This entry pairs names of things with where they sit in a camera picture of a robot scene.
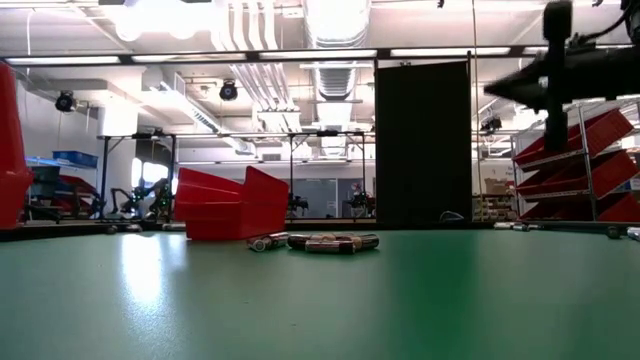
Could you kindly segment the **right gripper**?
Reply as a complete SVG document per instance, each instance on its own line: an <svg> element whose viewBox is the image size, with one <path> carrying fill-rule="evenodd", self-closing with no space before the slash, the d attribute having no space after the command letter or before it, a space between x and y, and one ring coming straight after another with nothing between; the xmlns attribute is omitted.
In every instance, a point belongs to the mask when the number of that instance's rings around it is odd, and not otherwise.
<svg viewBox="0 0 640 360"><path fill-rule="evenodd" d="M571 35L572 1L549 2L543 12L543 38L548 43L546 55L547 112L545 149L563 150L568 139L567 115L563 110L565 43ZM539 79L545 76L545 64L532 62L526 67L484 86L484 93L514 101L534 110L545 108L545 88Z"/></svg>

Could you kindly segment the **red shelf bin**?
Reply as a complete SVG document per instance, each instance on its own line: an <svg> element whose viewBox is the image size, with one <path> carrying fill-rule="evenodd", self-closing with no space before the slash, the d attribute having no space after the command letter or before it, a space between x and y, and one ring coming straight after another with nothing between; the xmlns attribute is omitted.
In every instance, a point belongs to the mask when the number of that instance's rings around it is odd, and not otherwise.
<svg viewBox="0 0 640 360"><path fill-rule="evenodd" d="M632 193L617 193L596 201L593 217L591 200L584 196L568 200L542 201L524 213L521 220L640 222L640 203Z"/></svg>
<svg viewBox="0 0 640 360"><path fill-rule="evenodd" d="M633 130L633 125L620 112L613 109L592 117L584 122L586 140L591 156L595 156L606 147L622 139ZM531 145L518 153L513 160L519 166L527 166L533 162L558 156L582 148L582 132L579 124L568 128L568 139L565 146L559 151L545 149L545 139L540 137Z"/></svg>
<svg viewBox="0 0 640 360"><path fill-rule="evenodd" d="M592 184L597 198L613 191L638 173L633 161L623 150L599 155L590 160L591 180L588 180L584 158L540 169L520 184L521 196L586 191Z"/></svg>

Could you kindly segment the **black divider panel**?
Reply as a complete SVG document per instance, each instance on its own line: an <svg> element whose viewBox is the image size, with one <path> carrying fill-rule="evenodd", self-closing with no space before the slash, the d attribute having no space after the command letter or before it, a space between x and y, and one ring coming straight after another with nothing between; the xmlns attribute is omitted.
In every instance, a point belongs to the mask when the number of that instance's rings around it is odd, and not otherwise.
<svg viewBox="0 0 640 360"><path fill-rule="evenodd" d="M375 89L376 218L417 228L472 218L468 63L380 68Z"/></svg>

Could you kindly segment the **green table mat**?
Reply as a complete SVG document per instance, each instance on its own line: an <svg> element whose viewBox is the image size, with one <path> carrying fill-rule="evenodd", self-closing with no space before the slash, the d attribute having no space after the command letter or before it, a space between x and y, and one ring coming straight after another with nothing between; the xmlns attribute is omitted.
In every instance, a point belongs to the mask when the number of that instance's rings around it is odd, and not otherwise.
<svg viewBox="0 0 640 360"><path fill-rule="evenodd" d="M352 256L180 233L0 244L0 360L640 360L640 243L386 231Z"/></svg>

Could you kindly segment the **red storage bin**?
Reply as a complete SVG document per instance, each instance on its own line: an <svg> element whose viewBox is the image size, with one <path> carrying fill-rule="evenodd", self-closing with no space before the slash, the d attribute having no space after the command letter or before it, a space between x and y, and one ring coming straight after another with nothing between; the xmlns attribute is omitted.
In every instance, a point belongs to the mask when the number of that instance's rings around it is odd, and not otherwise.
<svg viewBox="0 0 640 360"><path fill-rule="evenodd" d="M72 217L90 217L101 207L100 194L96 188L82 178L71 175L59 176L55 199Z"/></svg>

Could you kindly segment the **blue storage bin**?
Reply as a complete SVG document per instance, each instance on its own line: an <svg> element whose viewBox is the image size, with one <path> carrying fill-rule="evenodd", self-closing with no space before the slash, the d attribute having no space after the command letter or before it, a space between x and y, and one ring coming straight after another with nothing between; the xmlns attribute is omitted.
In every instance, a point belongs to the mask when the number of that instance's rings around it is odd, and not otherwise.
<svg viewBox="0 0 640 360"><path fill-rule="evenodd" d="M80 167L96 168L98 166L97 156L80 151L53 151L52 157Z"/></svg>

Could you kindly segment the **dark cart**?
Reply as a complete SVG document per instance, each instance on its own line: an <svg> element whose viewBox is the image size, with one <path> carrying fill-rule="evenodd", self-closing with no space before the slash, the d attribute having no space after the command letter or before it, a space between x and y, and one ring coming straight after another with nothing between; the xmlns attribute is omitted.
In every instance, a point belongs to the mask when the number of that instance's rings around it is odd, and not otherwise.
<svg viewBox="0 0 640 360"><path fill-rule="evenodd" d="M60 168L55 166L34 166L33 184L30 187L29 204L33 220L49 220L58 224L61 220L60 210L53 204Z"/></svg>

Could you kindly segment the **silver ventilation duct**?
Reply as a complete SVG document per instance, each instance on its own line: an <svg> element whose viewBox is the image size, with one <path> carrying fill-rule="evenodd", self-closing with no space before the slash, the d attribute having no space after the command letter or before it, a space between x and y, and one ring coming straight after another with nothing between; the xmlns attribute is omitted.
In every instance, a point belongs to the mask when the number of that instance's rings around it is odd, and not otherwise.
<svg viewBox="0 0 640 360"><path fill-rule="evenodd" d="M371 0L303 0L307 45L311 49L361 48L366 43ZM335 68L347 62L328 62L314 70L319 94L326 100L347 99L355 84L354 68Z"/></svg>

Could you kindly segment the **black rig frame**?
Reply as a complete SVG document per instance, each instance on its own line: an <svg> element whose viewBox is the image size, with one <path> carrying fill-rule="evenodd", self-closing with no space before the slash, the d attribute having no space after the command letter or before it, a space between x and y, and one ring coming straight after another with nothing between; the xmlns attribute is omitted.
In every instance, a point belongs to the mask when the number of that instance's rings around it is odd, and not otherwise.
<svg viewBox="0 0 640 360"><path fill-rule="evenodd" d="M173 195L172 192L172 181L174 178L175 172L175 164L176 164L176 149L177 149L177 135L171 133L164 132L154 132L154 133L134 133L131 135L100 135L97 137L98 140L103 141L103 151L101 157L101 167L99 168L99 175L101 176L99 181L99 189L100 189L100 202L101 207L99 210L99 219L105 219L105 206L107 202L105 200L106 197L106 185L107 185L107 170L108 170L108 159L109 154L112 150L115 150L118 145L124 140L144 140L144 141L159 141L160 139L169 138L171 141L171 150L170 150L170 162L168 167L168 190L169 194Z"/></svg>
<svg viewBox="0 0 640 360"><path fill-rule="evenodd" d="M289 195L306 198L309 209L290 219L365 217L348 201L367 191L367 145L363 131L317 130L289 136Z"/></svg>

